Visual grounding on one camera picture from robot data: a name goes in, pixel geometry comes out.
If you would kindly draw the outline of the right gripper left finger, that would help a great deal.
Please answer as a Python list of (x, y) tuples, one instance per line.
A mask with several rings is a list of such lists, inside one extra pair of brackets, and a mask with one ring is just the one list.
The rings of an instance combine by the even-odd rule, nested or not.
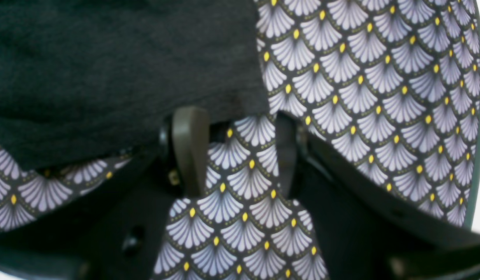
[(206, 110), (176, 109), (159, 130), (159, 159), (171, 193), (188, 199), (205, 195), (210, 119)]

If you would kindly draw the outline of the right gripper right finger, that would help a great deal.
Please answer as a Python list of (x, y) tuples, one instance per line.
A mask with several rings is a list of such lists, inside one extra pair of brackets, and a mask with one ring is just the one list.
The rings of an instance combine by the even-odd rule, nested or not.
[(295, 199), (298, 190), (298, 164), (307, 131), (300, 119), (280, 111), (275, 119), (275, 146), (279, 165), (279, 184), (284, 198)]

